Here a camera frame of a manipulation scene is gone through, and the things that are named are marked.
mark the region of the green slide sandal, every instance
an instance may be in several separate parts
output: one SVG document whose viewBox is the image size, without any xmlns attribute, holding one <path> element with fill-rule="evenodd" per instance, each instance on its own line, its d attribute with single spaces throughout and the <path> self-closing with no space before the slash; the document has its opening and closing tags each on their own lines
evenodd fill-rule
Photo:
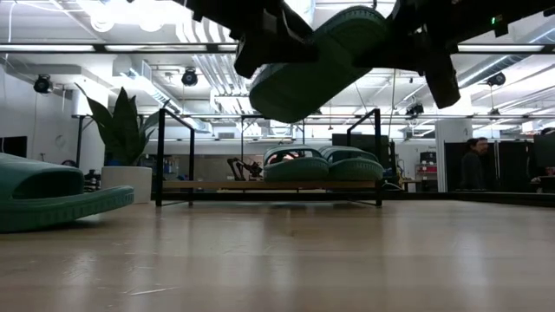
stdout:
<svg viewBox="0 0 555 312">
<path fill-rule="evenodd" d="M 276 146 L 264 155 L 264 181 L 318 181 L 327 176 L 328 162 L 310 146 Z"/>
<path fill-rule="evenodd" d="M 333 16 L 312 35 L 320 51 L 312 63 L 270 64 L 251 85 L 251 104 L 262 115 L 286 123 L 317 111 L 371 68 L 354 68 L 355 57 L 389 38 L 385 18 L 365 6 Z"/>
<path fill-rule="evenodd" d="M 0 232 L 31 231 L 131 205 L 133 187 L 83 193 L 73 167 L 0 153 Z"/>
<path fill-rule="evenodd" d="M 330 163 L 330 179 L 334 181 L 378 181 L 383 167 L 373 153 L 356 147 L 325 146 L 320 153 Z"/>
</svg>

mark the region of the wooden floor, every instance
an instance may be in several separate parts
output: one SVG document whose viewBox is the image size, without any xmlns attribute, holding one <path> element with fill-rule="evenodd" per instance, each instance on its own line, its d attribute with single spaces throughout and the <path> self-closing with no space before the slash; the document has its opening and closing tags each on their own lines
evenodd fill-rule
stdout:
<svg viewBox="0 0 555 312">
<path fill-rule="evenodd" d="M 0 311 L 555 310 L 555 210 L 130 206 L 0 236 Z"/>
</svg>

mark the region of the snake plant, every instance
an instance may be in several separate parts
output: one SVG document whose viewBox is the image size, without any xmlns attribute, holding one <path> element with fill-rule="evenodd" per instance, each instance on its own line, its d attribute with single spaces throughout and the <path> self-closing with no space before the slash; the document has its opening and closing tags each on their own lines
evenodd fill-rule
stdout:
<svg viewBox="0 0 555 312">
<path fill-rule="evenodd" d="M 81 86 L 77 87 L 87 96 Z M 151 114 L 139 125 L 136 96 L 129 99 L 124 88 L 121 88 L 112 114 L 105 106 L 88 96 L 87 101 L 106 151 L 112 153 L 113 159 L 120 166 L 137 166 L 154 131 L 151 128 L 158 125 L 159 113 Z"/>
</svg>

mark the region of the white planter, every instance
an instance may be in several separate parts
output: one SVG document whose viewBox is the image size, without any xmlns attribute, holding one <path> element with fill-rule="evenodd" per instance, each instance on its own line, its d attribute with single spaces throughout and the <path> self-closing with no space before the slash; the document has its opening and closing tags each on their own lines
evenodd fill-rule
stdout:
<svg viewBox="0 0 555 312">
<path fill-rule="evenodd" d="M 134 204 L 150 202 L 153 170 L 138 166 L 105 166 L 102 168 L 101 188 L 129 185 L 134 188 Z"/>
</svg>

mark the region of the potted plant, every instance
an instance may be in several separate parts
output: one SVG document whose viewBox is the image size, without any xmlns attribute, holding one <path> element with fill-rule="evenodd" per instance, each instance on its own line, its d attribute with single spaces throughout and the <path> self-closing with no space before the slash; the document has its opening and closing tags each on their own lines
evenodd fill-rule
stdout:
<svg viewBox="0 0 555 312">
<path fill-rule="evenodd" d="M 77 87 L 87 96 L 80 86 Z M 149 202 L 152 169 L 137 166 L 137 163 L 154 131 L 151 128 L 158 125 L 159 113 L 151 114 L 139 125 L 135 96 L 129 99 L 124 88 L 121 88 L 112 114 L 101 103 L 88 96 L 87 100 L 106 150 L 112 153 L 117 164 L 102 168 L 101 187 L 130 185 L 134 188 L 135 204 Z"/>
</svg>

